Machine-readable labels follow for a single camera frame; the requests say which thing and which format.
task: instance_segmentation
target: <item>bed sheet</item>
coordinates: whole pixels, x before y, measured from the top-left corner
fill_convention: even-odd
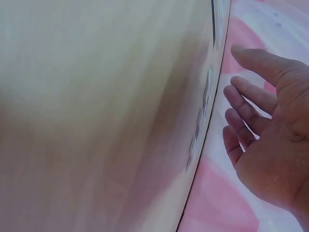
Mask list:
[[[209,132],[179,232],[301,232],[287,211],[256,198],[238,180],[226,154],[222,129],[230,108],[223,89],[234,75],[275,92],[230,54],[233,43],[309,64],[307,0],[233,0],[222,72]]]

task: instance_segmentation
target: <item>blurred object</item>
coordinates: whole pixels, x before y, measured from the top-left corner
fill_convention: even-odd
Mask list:
[[[229,4],[3,0],[2,230],[176,231]]]

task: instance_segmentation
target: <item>palm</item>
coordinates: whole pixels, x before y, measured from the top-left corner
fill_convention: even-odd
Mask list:
[[[303,128],[295,132],[301,121],[292,112],[295,104],[282,103],[280,98],[278,103],[277,96],[241,77],[232,78],[231,84],[225,88],[233,109],[226,112],[229,126],[224,129],[224,140],[238,177],[259,198],[291,210],[309,176],[309,141]],[[261,116],[243,96],[272,119]]]

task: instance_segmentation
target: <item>hand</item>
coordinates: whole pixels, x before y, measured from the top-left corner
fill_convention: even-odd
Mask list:
[[[263,77],[277,91],[275,96],[242,77],[233,77],[231,85],[224,89],[233,107],[226,112],[229,126],[223,131],[232,164],[241,182],[253,194],[291,211],[300,221],[304,218],[307,221],[309,67],[259,49],[234,45],[231,52],[243,68]],[[272,118],[261,116],[244,97]]]

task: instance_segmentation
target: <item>pink fabric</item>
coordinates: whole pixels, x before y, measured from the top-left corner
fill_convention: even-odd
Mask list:
[[[185,227],[179,232],[189,231],[192,225],[196,231],[212,232],[256,232],[258,220],[248,202],[241,196],[232,181],[228,181],[220,167],[208,159],[202,159],[192,189]]]

